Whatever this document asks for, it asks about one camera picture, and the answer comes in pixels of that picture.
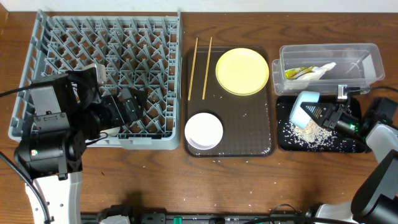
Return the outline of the light blue bowl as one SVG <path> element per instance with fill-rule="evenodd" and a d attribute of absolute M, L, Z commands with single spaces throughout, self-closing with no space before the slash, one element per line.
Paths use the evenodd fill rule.
<path fill-rule="evenodd" d="M 292 107 L 292 111 L 289 115 L 289 121 L 300 129 L 305 129 L 310 122 L 310 116 L 302 109 L 301 104 L 304 103 L 316 103 L 319 101 L 319 92 L 313 91 L 302 91 Z"/>

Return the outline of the white napkin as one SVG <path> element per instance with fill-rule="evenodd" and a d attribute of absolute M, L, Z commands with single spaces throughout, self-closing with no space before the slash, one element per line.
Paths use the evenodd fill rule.
<path fill-rule="evenodd" d="M 306 73 L 297 79 L 289 80 L 284 85 L 285 90 L 303 90 L 309 86 L 310 82 L 319 80 L 326 72 L 332 70 L 336 66 L 335 62 L 327 63 L 321 67 L 316 67 L 310 73 Z"/>

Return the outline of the green orange snack wrapper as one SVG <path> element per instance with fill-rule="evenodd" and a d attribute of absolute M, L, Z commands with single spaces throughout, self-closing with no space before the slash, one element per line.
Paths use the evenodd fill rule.
<path fill-rule="evenodd" d="M 310 73 L 312 72 L 312 70 L 314 69 L 314 66 L 311 67 L 299 67 L 299 68 L 291 68 L 285 71 L 285 76 L 287 79 L 289 80 L 294 80 L 297 79 L 298 77 L 306 74 L 306 73 Z"/>

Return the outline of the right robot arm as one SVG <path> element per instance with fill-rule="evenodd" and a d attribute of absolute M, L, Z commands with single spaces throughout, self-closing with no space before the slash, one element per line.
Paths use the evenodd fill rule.
<path fill-rule="evenodd" d="M 397 102 L 375 98 L 361 120 L 337 104 L 303 102 L 300 107 L 320 127 L 372 151 L 377 161 L 351 202 L 310 209 L 306 214 L 310 223 L 320 223 L 322 219 L 328 223 L 397 223 L 397 126 L 392 121 Z"/>

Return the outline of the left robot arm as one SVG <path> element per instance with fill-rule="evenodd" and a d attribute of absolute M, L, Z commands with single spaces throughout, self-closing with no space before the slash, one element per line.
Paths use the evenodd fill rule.
<path fill-rule="evenodd" d="M 101 96 L 97 75 L 68 71 L 33 82 L 35 114 L 14 158 L 35 223 L 81 223 L 82 155 L 86 148 L 143 116 L 147 93 L 127 87 Z"/>

